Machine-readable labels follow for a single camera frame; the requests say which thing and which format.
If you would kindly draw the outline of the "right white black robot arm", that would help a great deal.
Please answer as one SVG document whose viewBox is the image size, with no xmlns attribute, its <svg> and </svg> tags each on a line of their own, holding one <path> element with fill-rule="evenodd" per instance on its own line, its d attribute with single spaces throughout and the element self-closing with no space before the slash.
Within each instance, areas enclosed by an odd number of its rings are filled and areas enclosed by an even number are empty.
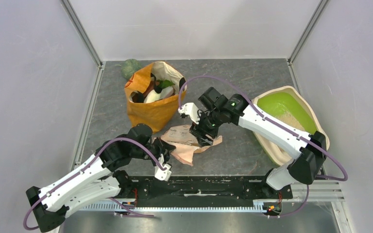
<svg viewBox="0 0 373 233">
<path fill-rule="evenodd" d="M 215 88 L 208 88 L 199 101 L 205 107 L 199 109 L 189 102 L 179 107 L 182 117 L 189 117 L 189 132 L 200 146 L 211 146 L 218 136 L 219 127 L 232 123 L 254 133 L 283 149 L 291 159 L 266 174 L 261 185 L 264 197 L 272 199 L 289 184 L 299 182 L 310 185 L 326 160 L 326 137 L 316 131 L 310 134 L 285 124 L 255 106 L 247 97 L 234 94 L 230 98 Z"/>
</svg>

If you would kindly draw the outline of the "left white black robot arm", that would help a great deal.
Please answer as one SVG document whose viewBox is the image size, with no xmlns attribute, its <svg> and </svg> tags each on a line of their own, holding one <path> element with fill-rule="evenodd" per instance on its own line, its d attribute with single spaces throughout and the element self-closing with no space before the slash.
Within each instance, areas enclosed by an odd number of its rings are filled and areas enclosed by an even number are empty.
<svg viewBox="0 0 373 233">
<path fill-rule="evenodd" d="M 133 181 L 124 170 L 133 159 L 151 161 L 154 177 L 168 181 L 171 176 L 170 154 L 176 149 L 161 138 L 152 138 L 146 124 L 132 127 L 128 133 L 106 141 L 84 163 L 55 181 L 26 190 L 31 205 L 23 227 L 46 233 L 68 217 L 94 202 L 114 197 L 128 198 L 136 193 Z"/>
</svg>

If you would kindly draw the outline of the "pink cat litter bag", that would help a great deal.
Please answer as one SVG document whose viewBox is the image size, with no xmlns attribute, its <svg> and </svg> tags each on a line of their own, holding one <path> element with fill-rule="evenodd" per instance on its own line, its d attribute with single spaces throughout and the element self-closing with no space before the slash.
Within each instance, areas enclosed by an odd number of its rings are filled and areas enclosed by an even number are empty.
<svg viewBox="0 0 373 233">
<path fill-rule="evenodd" d="M 198 140 L 189 132 L 188 125 L 173 126 L 169 128 L 160 138 L 176 147 L 170 154 L 184 165 L 193 166 L 193 156 L 196 153 L 202 153 L 211 146 L 218 145 L 222 142 L 222 136 L 214 139 L 210 146 L 200 146 Z"/>
</svg>

